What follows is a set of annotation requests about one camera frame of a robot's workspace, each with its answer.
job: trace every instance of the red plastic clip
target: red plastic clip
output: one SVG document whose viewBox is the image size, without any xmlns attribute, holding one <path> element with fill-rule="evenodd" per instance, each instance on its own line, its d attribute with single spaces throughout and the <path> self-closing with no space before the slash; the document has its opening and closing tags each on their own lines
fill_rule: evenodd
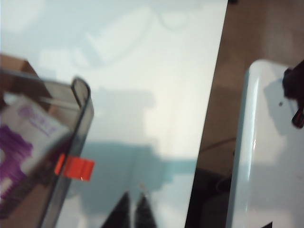
<svg viewBox="0 0 304 228">
<path fill-rule="evenodd" d="M 60 155 L 57 165 L 55 167 L 55 174 L 59 174 L 64 154 Z M 83 159 L 75 156 L 68 156 L 66 165 L 63 170 L 63 175 L 68 178 L 79 179 L 82 181 L 89 181 L 94 168 L 95 162 L 89 159 Z"/>
</svg>

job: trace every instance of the dark object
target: dark object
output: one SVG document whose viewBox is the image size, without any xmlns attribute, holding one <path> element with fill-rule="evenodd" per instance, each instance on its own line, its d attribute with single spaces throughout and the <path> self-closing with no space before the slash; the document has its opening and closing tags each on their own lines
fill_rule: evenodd
<svg viewBox="0 0 304 228">
<path fill-rule="evenodd" d="M 294 69 L 288 68 L 284 72 L 283 78 L 284 96 L 297 101 L 299 110 L 292 119 L 292 123 L 297 128 L 302 128 L 304 109 L 304 60 Z"/>
<path fill-rule="evenodd" d="M 142 195 L 135 212 L 135 228 L 156 228 L 156 227 L 157 226 L 149 202 L 145 197 L 145 195 Z"/>
<path fill-rule="evenodd" d="M 126 192 L 117 203 L 102 228 L 129 228 L 130 227 L 130 198 Z"/>
<path fill-rule="evenodd" d="M 299 108 L 299 110 L 295 113 L 292 118 L 292 123 L 297 128 L 302 128 L 304 126 L 303 108 Z"/>
<path fill-rule="evenodd" d="M 267 224 L 266 226 L 262 227 L 262 228 L 272 228 L 272 222 Z"/>
</svg>

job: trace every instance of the white table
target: white table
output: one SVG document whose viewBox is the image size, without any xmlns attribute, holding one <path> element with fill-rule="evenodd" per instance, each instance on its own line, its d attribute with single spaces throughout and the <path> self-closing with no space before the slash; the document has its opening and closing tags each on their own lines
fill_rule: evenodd
<svg viewBox="0 0 304 228">
<path fill-rule="evenodd" d="M 95 170 L 72 181 L 57 227 L 101 226 L 126 190 L 133 209 L 148 195 L 160 228 L 184 227 L 226 4 L 1 1 L 1 52 L 92 89 Z"/>
<path fill-rule="evenodd" d="M 226 228 L 304 227 L 304 130 L 291 123 L 287 68 L 258 60 L 247 72 Z"/>
</svg>

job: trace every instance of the purple marker scribble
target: purple marker scribble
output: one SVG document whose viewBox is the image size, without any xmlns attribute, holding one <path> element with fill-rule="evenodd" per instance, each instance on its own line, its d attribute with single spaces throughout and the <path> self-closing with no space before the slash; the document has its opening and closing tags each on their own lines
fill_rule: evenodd
<svg viewBox="0 0 304 228">
<path fill-rule="evenodd" d="M 45 135 L 50 136 L 53 132 L 57 130 L 55 126 L 49 123 L 47 118 L 35 112 L 32 106 L 26 105 L 18 110 L 20 117 L 27 118 L 29 122 L 42 131 Z"/>
<path fill-rule="evenodd" d="M 12 181 L 11 187 L 5 192 L 1 192 L 1 198 L 5 198 L 8 192 L 25 177 L 20 166 L 25 159 L 31 156 L 33 145 L 24 141 L 21 135 L 4 125 L 0 127 L 0 149 L 5 153 L 5 160 L 0 165 L 0 183 L 5 178 L 10 178 Z"/>
</svg>

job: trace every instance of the black cable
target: black cable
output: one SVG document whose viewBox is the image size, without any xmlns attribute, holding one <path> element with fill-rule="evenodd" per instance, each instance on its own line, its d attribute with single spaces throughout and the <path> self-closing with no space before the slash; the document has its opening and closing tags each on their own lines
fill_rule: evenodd
<svg viewBox="0 0 304 228">
<path fill-rule="evenodd" d="M 210 150 L 210 149 L 213 149 L 213 148 L 218 147 L 218 146 L 220 146 L 222 144 L 229 143 L 229 142 L 235 141 L 235 140 L 236 140 L 236 137 L 233 137 L 233 138 L 229 138 L 229 139 L 225 139 L 225 140 L 216 142 L 216 143 L 211 144 L 211 145 L 209 145 L 209 146 L 207 146 L 205 148 L 202 148 L 201 150 L 199 150 L 199 153 L 207 151 L 207 150 Z"/>
</svg>

